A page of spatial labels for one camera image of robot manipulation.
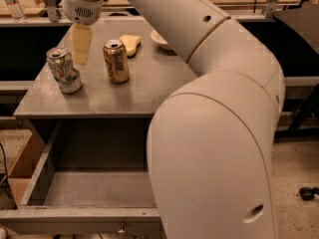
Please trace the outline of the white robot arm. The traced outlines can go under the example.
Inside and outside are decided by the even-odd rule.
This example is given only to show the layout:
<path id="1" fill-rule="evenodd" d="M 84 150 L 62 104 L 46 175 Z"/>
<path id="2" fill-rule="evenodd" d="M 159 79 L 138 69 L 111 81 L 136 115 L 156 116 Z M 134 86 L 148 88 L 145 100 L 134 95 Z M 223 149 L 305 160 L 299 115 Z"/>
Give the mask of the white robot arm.
<path id="1" fill-rule="evenodd" d="M 285 81 L 277 59 L 207 0 L 128 1 L 196 75 L 149 127 L 166 238 L 278 239 L 271 152 Z"/>

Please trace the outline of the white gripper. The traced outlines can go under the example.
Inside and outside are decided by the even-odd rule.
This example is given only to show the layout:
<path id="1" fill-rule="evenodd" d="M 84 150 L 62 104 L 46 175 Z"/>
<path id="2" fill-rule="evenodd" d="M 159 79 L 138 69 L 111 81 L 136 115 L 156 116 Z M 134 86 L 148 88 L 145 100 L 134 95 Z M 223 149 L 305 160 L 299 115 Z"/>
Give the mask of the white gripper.
<path id="1" fill-rule="evenodd" d="M 66 17 L 74 22 L 71 26 L 71 41 L 72 56 L 76 64 L 87 64 L 93 38 L 89 25 L 100 18 L 103 2 L 104 0 L 62 0 Z"/>

